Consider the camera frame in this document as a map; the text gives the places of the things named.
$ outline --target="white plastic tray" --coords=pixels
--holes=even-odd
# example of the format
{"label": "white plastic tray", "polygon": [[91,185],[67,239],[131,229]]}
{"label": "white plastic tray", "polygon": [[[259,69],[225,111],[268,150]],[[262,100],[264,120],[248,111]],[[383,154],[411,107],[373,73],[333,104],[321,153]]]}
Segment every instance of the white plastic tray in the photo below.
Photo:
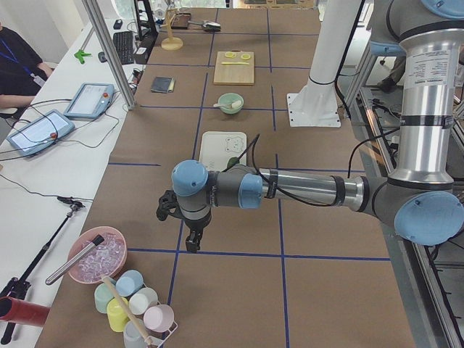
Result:
{"label": "white plastic tray", "polygon": [[[238,157],[247,147],[247,135],[242,132],[205,132],[202,136],[199,161],[208,169],[221,171],[227,168],[230,158]],[[247,165],[247,156],[240,159]]]}

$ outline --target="computer keyboard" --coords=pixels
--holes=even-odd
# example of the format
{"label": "computer keyboard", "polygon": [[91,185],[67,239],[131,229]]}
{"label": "computer keyboard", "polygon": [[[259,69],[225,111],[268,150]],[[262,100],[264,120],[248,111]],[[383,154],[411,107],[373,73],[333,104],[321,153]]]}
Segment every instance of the computer keyboard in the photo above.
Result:
{"label": "computer keyboard", "polygon": [[118,31],[113,34],[113,43],[122,65],[133,63],[133,32]]}

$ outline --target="red cylinder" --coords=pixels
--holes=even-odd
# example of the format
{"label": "red cylinder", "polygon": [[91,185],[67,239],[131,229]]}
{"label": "red cylinder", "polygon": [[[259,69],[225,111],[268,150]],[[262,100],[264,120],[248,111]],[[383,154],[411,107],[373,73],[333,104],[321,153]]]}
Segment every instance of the red cylinder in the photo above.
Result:
{"label": "red cylinder", "polygon": [[0,298],[0,320],[16,324],[44,326],[50,308],[14,297]]}

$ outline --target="black clothing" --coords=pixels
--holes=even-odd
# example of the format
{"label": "black clothing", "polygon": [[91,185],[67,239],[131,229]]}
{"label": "black clothing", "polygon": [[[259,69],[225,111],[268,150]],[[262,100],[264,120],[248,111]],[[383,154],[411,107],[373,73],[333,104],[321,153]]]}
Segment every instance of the black clothing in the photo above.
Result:
{"label": "black clothing", "polygon": [[[2,55],[12,57],[8,48],[19,64]],[[42,59],[21,36],[5,27],[0,30],[0,52],[2,53],[0,54],[0,94],[35,96],[41,87],[34,82],[33,78],[23,69],[23,66],[46,80],[46,73],[37,67],[43,62]]]}

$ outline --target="blue joint cap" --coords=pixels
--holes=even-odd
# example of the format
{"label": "blue joint cap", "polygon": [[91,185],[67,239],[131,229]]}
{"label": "blue joint cap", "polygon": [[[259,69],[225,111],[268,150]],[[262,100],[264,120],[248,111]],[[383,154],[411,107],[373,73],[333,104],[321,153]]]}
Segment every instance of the blue joint cap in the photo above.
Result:
{"label": "blue joint cap", "polygon": [[175,194],[181,197],[193,196],[206,185],[208,171],[202,163],[189,159],[174,167],[171,179]]}
{"label": "blue joint cap", "polygon": [[464,207],[446,191],[419,194],[406,202],[394,218],[396,232],[421,245],[437,245],[453,237],[464,223]]}
{"label": "blue joint cap", "polygon": [[370,52],[377,57],[405,57],[406,52],[398,43],[370,42]]}
{"label": "blue joint cap", "polygon": [[262,179],[258,175],[245,174],[239,188],[239,206],[242,209],[256,209],[261,205]]}
{"label": "blue joint cap", "polygon": [[463,0],[421,0],[427,9],[449,20],[464,20]]}

